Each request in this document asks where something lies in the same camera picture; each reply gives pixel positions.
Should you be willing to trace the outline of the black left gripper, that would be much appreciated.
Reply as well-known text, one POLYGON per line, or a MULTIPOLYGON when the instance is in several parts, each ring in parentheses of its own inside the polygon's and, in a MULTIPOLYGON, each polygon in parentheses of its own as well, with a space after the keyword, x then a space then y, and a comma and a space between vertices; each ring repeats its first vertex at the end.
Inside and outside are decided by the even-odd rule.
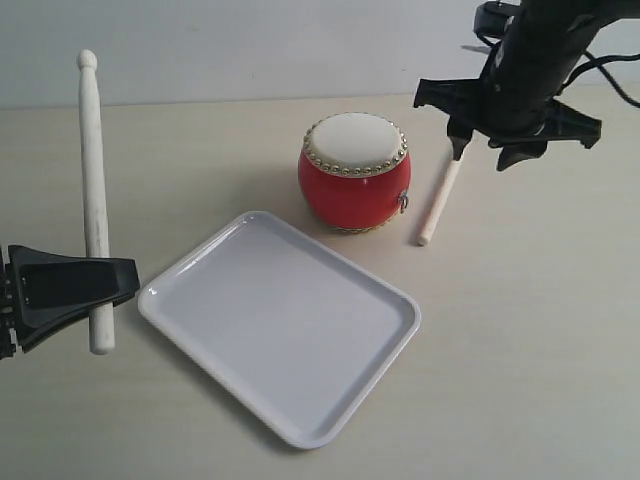
POLYGON ((27 353, 88 317, 96 307, 116 307, 140 289, 136 262, 85 258, 10 245, 1 257, 1 359, 27 353))

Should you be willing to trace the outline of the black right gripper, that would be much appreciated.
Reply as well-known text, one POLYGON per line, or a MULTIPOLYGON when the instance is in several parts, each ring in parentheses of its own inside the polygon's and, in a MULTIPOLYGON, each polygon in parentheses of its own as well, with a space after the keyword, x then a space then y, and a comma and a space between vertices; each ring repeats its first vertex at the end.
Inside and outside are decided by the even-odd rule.
POLYGON ((476 132, 501 148, 496 170, 538 159, 548 142, 577 141, 592 148, 601 138, 601 121, 555 99, 549 81, 528 75, 524 64, 508 68, 489 55, 479 77, 419 81, 413 107, 433 107, 448 116, 447 137, 453 161, 460 161, 476 132))

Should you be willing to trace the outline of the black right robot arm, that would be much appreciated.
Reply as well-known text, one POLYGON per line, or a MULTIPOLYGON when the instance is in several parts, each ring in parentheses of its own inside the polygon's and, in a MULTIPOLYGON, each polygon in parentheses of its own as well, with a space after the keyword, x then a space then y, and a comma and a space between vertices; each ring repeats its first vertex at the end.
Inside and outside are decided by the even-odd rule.
POLYGON ((479 76, 423 79, 414 105, 448 115, 455 161, 474 132, 500 149, 499 171, 541 157, 551 142, 577 141, 590 149, 601 138, 601 121, 557 97, 598 32, 638 16, 636 1, 487 1, 476 10, 474 32, 495 42, 479 76))

